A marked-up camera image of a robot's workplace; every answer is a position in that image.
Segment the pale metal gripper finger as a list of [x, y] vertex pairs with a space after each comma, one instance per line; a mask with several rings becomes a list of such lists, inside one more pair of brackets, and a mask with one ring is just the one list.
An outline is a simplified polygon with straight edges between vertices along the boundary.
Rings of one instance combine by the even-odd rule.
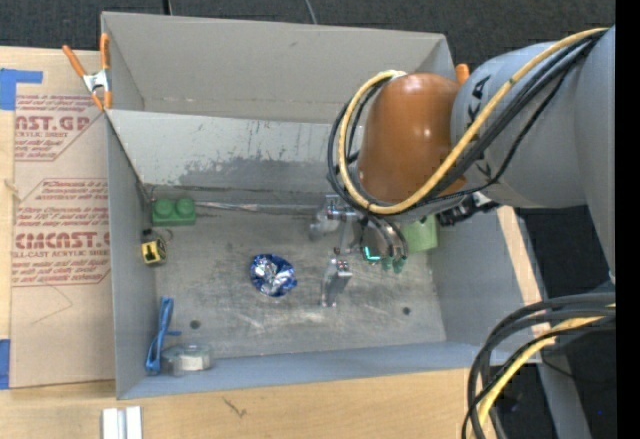
[[326, 195], [308, 229], [310, 240], [320, 240], [324, 236], [342, 231], [349, 221], [356, 218], [354, 209], [338, 195]]
[[352, 271], [347, 260], [330, 259], [321, 282], [321, 306], [335, 307], [338, 296], [344, 291], [351, 278]]

